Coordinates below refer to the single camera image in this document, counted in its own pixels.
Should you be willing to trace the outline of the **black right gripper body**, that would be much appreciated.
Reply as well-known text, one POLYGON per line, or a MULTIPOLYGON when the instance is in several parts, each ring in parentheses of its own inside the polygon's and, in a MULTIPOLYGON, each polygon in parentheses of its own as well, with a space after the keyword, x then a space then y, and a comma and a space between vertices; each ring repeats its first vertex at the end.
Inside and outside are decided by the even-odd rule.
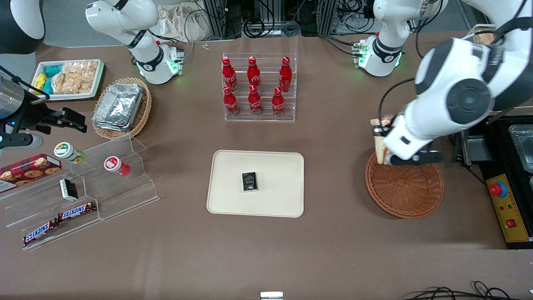
POLYGON ((32 105, 32 95, 1 95, 1 138, 13 138, 20 130, 38 131, 49 135, 51 127, 64 127, 46 104, 32 105))

